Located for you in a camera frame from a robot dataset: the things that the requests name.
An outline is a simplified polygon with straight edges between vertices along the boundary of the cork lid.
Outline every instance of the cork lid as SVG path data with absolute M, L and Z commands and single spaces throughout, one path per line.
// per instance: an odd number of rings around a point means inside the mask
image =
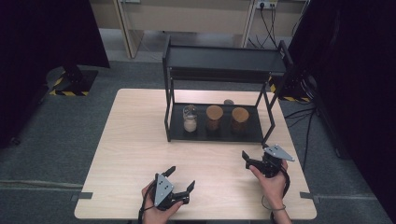
M 245 122 L 248 120 L 248 111 L 245 108 L 237 107 L 233 110 L 233 119 L 237 122 Z
M 206 114 L 208 118 L 216 120 L 221 118 L 223 111 L 218 105 L 211 105 L 206 109 Z

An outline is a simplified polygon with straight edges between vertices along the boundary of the spice jar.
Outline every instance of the spice jar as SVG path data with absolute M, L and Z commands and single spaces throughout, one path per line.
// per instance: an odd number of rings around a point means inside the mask
M 231 130 L 233 133 L 244 133 L 248 126 L 249 113 L 245 108 L 236 107 L 232 112 Z
M 197 109 L 194 105 L 186 105 L 183 108 L 184 129 L 192 133 L 197 129 Z
M 211 105 L 206 109 L 206 128 L 209 131 L 215 131 L 220 127 L 223 110 L 218 105 Z

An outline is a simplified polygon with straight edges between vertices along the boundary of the black metal shelf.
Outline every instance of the black metal shelf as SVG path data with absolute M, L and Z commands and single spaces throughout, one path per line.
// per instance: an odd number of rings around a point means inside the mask
M 196 46 L 172 45 L 170 36 L 163 52 L 163 74 L 166 94 L 165 130 L 168 141 L 228 141 L 228 142 L 260 142 L 264 144 L 275 128 L 272 116 L 272 106 L 280 89 L 283 87 L 286 74 L 292 68 L 292 60 L 286 45 L 280 42 L 276 50 L 235 49 Z M 269 102 L 265 86 L 269 77 L 283 77 L 277 87 L 273 99 Z M 205 127 L 207 104 L 178 103 L 175 101 L 175 80 L 216 81 L 260 83 L 260 90 L 255 105 L 219 105 L 223 111 L 221 127 L 216 132 L 210 132 Z M 271 126 L 265 136 L 258 114 L 259 102 L 264 96 Z M 184 130 L 182 109 L 185 105 L 195 105 L 198 109 L 197 130 L 188 133 Z M 243 134 L 231 132 L 231 113 L 237 106 L 244 107 L 249 112 L 248 128 Z

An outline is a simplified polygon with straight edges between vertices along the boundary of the human hand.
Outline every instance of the human hand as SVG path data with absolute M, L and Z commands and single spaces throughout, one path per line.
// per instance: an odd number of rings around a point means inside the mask
M 288 164 L 285 160 L 282 160 L 282 166 L 285 170 L 288 170 Z M 268 200 L 271 208 L 280 209 L 283 207 L 283 190 L 286 184 L 286 178 L 283 176 L 282 172 L 279 172 L 276 176 L 272 178 L 265 177 L 260 170 L 256 167 L 250 165 L 249 170 L 253 173 L 260 182 L 262 187 L 262 193 L 264 197 Z
M 142 196 L 144 197 L 146 192 L 151 185 L 149 183 L 145 188 L 142 189 Z M 148 209 L 143 214 L 143 223 L 144 224 L 166 224 L 169 217 L 171 217 L 177 210 L 183 205 L 183 202 L 177 202 L 172 207 L 167 209 L 166 211 L 161 211 L 154 206 L 153 200 L 151 199 L 150 193 L 148 193 L 148 197 L 145 202 L 145 209 Z

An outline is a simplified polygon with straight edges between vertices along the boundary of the shelf top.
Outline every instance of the shelf top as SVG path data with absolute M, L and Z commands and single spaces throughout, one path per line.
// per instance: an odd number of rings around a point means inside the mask
M 203 69 L 285 73 L 278 50 L 169 46 L 166 66 L 173 69 Z

